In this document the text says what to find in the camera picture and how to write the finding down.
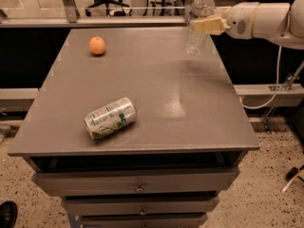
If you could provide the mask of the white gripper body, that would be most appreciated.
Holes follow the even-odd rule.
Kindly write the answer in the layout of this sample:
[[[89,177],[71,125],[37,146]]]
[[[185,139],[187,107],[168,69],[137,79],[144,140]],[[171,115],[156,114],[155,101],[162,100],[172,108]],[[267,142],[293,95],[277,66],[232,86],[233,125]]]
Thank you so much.
[[[235,39],[252,39],[258,6],[258,2],[243,2],[231,7],[227,12],[227,23],[230,27],[226,33]]]

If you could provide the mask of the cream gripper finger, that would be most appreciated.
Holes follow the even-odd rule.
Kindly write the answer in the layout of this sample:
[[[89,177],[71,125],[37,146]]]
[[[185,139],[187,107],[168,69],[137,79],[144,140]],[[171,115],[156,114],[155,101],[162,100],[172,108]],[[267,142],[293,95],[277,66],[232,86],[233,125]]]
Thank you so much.
[[[194,19],[190,21],[189,26],[190,29],[195,32],[211,35],[221,35],[223,32],[231,28],[227,20],[220,16]]]
[[[231,6],[225,6],[225,7],[216,7],[214,10],[214,14],[220,17],[226,17],[228,11],[231,9]]]

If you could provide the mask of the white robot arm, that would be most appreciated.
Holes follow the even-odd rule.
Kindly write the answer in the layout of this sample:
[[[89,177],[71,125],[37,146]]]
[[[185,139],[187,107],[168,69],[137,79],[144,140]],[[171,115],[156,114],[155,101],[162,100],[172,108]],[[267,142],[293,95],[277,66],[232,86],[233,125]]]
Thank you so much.
[[[243,2],[219,7],[190,29],[210,35],[223,32],[235,39],[265,39],[277,46],[304,49],[304,0],[289,3]]]

